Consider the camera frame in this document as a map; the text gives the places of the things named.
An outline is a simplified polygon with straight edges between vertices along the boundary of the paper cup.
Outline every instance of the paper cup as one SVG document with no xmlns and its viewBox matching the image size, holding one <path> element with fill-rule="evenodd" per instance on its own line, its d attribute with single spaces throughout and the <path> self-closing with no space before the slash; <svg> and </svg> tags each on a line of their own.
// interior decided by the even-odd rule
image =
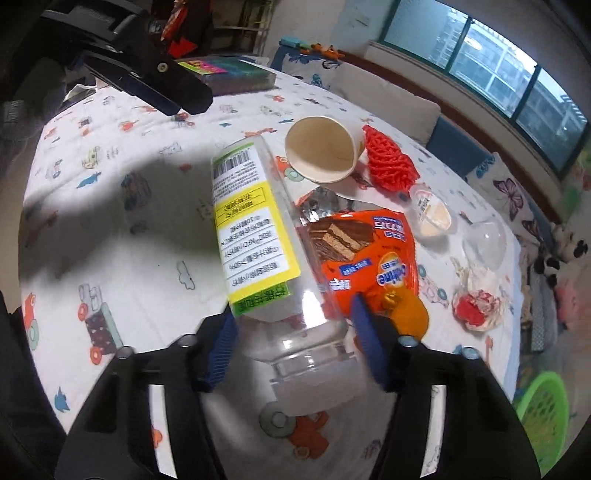
<svg viewBox="0 0 591 480">
<path fill-rule="evenodd" d="M 292 168 L 317 183 L 344 179 L 365 149 L 361 124 L 328 116 L 308 116 L 294 123 L 285 138 Z"/>
</svg>

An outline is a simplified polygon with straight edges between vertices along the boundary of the clear plastic bottle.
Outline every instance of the clear plastic bottle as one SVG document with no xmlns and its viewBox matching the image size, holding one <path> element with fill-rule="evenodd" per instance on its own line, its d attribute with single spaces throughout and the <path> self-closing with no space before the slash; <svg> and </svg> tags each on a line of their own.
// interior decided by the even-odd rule
<svg viewBox="0 0 591 480">
<path fill-rule="evenodd" d="M 348 324 L 262 137 L 212 161 L 220 255 L 242 352 L 274 367 L 283 413 L 333 408 L 364 388 Z"/>
</svg>

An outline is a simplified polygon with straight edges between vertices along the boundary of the plastic container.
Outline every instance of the plastic container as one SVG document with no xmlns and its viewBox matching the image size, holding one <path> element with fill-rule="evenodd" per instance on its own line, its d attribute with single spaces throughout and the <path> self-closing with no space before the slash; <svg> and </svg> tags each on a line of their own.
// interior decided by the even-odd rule
<svg viewBox="0 0 591 480">
<path fill-rule="evenodd" d="M 344 403 L 365 383 L 273 160 L 261 137 L 225 148 L 212 161 L 213 203 L 242 352 L 273 366 L 283 413 L 300 416 Z"/>
<path fill-rule="evenodd" d="M 408 221 L 417 239 L 429 240 L 455 233 L 456 214 L 426 185 L 413 185 L 409 194 L 412 211 Z"/>
<path fill-rule="evenodd" d="M 517 405 L 542 475 L 556 464 L 569 427 L 569 401 L 564 382 L 554 372 L 543 372 Z"/>
<path fill-rule="evenodd" d="M 496 271 L 507 250 L 505 228 L 494 217 L 473 223 L 466 229 L 462 247 L 470 265 Z"/>
</svg>

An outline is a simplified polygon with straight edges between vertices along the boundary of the white tablecloth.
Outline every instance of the white tablecloth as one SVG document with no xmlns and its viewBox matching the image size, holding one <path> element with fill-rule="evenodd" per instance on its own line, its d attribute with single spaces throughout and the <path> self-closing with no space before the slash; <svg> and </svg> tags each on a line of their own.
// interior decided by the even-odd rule
<svg viewBox="0 0 591 480">
<path fill-rule="evenodd" d="M 399 143 L 413 159 L 420 181 L 454 210 L 472 221 L 494 214 L 454 172 L 393 127 L 282 73 L 275 90 L 216 98 L 206 113 L 196 116 L 169 118 L 137 98 L 100 89 L 45 128 L 21 224 L 25 324 L 41 382 L 66 430 L 111 358 L 110 349 L 163 348 L 225 306 L 210 198 L 212 156 L 244 136 L 260 134 L 285 167 L 285 135 L 294 121 L 310 115 L 372 125 Z M 294 201 L 315 187 L 295 180 L 300 181 L 285 180 Z M 348 198 L 404 210 L 398 199 L 363 189 L 351 178 L 330 188 Z M 424 343 L 442 351 L 471 345 L 487 352 L 492 372 L 512 398 L 522 301 L 517 243 L 507 228 L 509 245 L 499 278 L 511 308 L 501 326 L 475 336 L 454 320 L 450 302 L 444 300 L 451 300 L 458 285 L 451 257 L 466 264 L 461 233 L 462 226 L 440 252 L 417 244 L 417 263 L 425 275 L 421 298 L 430 314 Z M 96 312 L 102 320 L 91 325 L 87 319 Z M 99 343 L 108 344 L 103 351 L 92 348 L 89 333 L 101 327 L 103 333 L 94 334 Z M 365 395 L 334 410 L 299 417 L 299 433 L 307 432 L 299 435 L 305 438 L 302 444 L 295 436 L 271 438 L 259 425 L 260 413 L 275 400 L 272 376 L 268 365 L 237 353 L 224 382 L 206 398 L 209 426 L 228 478 L 367 478 L 394 396 L 368 382 Z M 158 461 L 163 472 L 174 474 L 161 391 L 152 393 L 155 438 L 162 440 Z M 442 395 L 437 401 L 442 408 Z M 440 426 L 441 414 L 434 416 Z M 437 463 L 438 434 L 432 437 L 425 473 Z"/>
</svg>

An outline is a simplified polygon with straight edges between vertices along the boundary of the window frame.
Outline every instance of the window frame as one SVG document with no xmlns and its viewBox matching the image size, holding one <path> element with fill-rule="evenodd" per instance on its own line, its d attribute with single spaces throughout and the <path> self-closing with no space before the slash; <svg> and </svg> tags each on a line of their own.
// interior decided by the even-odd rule
<svg viewBox="0 0 591 480">
<path fill-rule="evenodd" d="M 451 79 L 452 81 L 457 83 L 459 86 L 461 86 L 462 88 L 467 90 L 469 93 L 476 95 L 479 100 L 483 101 L 495 113 L 500 115 L 502 119 L 507 121 L 510 124 L 510 126 L 514 130 L 516 130 L 517 133 L 519 133 L 519 135 L 544 160 L 544 162 L 546 163 L 548 168 L 550 168 L 550 170 L 558 177 L 559 180 L 564 179 L 568 175 L 569 171 L 571 170 L 571 167 L 573 166 L 574 162 L 577 160 L 577 157 L 581 153 L 581 150 L 583 149 L 583 147 L 586 145 L 587 141 L 591 137 L 591 126 L 590 126 L 591 121 L 589 121 L 589 119 L 587 119 L 587 124 L 583 128 L 583 131 L 581 132 L 581 134 L 579 136 L 579 140 L 577 141 L 576 145 L 574 146 L 573 151 L 570 153 L 570 155 L 569 155 L 567 161 L 564 163 L 564 166 L 562 167 L 562 169 L 559 170 L 554 165 L 554 163 L 550 160 L 549 156 L 542 150 L 542 148 L 537 144 L 537 142 L 529 135 L 529 133 L 521 125 L 519 125 L 519 123 L 517 123 L 517 118 L 519 117 L 519 115 L 521 114 L 523 109 L 525 108 L 527 100 L 529 99 L 530 94 L 531 94 L 532 90 L 534 89 L 534 86 L 538 80 L 538 77 L 540 76 L 540 72 L 542 71 L 542 66 L 539 63 L 536 63 L 534 73 L 532 74 L 531 79 L 530 79 L 529 83 L 527 84 L 527 87 L 525 88 L 523 95 L 521 96 L 521 99 L 517 103 L 517 106 L 515 107 L 513 114 L 511 116 L 509 116 L 500 107 L 498 107 L 496 104 L 494 104 L 490 99 L 488 99 L 486 96 L 481 94 L 478 90 L 476 90 L 471 85 L 469 85 L 468 83 L 464 82 L 462 79 L 456 77 L 455 75 L 453 75 L 451 73 L 451 69 L 453 67 L 454 62 L 457 59 L 457 56 L 460 53 L 460 49 L 462 48 L 462 45 L 464 43 L 464 39 L 466 38 L 468 31 L 470 30 L 470 27 L 472 26 L 472 24 L 474 24 L 476 22 L 476 19 L 471 17 L 470 15 L 467 16 L 466 22 L 464 23 L 464 27 L 462 28 L 462 32 L 460 33 L 460 35 L 457 39 L 457 43 L 452 51 L 452 54 L 450 55 L 450 57 L 447 61 L 446 66 L 440 67 L 439 65 L 430 61 L 429 59 L 425 59 L 425 58 L 421 57 L 420 55 L 417 55 L 409 50 L 406 50 L 405 48 L 398 47 L 397 45 L 386 41 L 385 37 L 388 34 L 390 26 L 392 25 L 392 22 L 394 20 L 394 17 L 396 15 L 398 7 L 400 6 L 400 3 L 402 3 L 402 0 L 394 0 L 394 2 L 392 3 L 392 7 L 390 7 L 390 11 L 386 17 L 386 20 L 384 22 L 384 26 L 382 28 L 382 31 L 381 31 L 379 37 L 378 37 L 378 43 L 380 43 L 388 48 L 391 48 L 393 50 L 396 50 L 408 57 L 411 57 L 414 60 L 420 61 L 421 63 L 425 64 L 429 68 L 435 70 L 436 72 L 443 74 L 446 78 Z"/>
</svg>

